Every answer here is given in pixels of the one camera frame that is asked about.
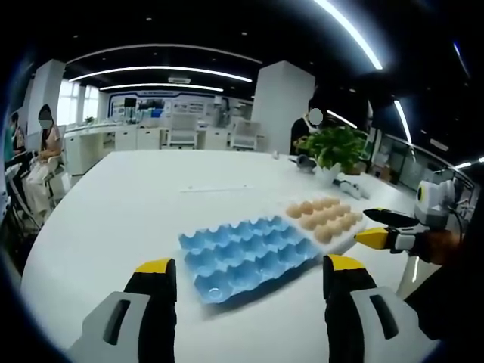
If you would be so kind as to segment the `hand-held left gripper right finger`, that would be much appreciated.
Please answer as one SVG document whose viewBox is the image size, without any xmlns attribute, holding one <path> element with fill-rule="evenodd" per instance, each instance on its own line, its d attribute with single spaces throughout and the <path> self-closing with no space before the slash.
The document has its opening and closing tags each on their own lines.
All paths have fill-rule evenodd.
<svg viewBox="0 0 484 363">
<path fill-rule="evenodd" d="M 440 344 L 419 326 L 415 310 L 378 287 L 356 259 L 322 260 L 329 362 L 425 362 Z"/>
</svg>

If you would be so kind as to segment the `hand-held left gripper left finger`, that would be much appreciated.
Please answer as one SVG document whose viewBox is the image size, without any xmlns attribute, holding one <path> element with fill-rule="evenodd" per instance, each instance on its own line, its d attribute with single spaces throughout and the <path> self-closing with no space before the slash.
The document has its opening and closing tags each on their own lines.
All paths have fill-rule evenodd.
<svg viewBox="0 0 484 363">
<path fill-rule="evenodd" d="M 136 268 L 124 290 L 112 292 L 82 323 L 67 350 L 72 362 L 174 362 L 177 315 L 172 258 Z"/>
</svg>

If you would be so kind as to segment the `person's right hand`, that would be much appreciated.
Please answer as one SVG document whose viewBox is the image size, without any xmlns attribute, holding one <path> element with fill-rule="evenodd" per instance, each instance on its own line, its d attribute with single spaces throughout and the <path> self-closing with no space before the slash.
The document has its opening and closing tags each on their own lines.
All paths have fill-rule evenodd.
<svg viewBox="0 0 484 363">
<path fill-rule="evenodd" d="M 444 265 L 457 253 L 461 236 L 448 230 L 425 231 L 416 236 L 411 254 L 434 265 Z"/>
</svg>

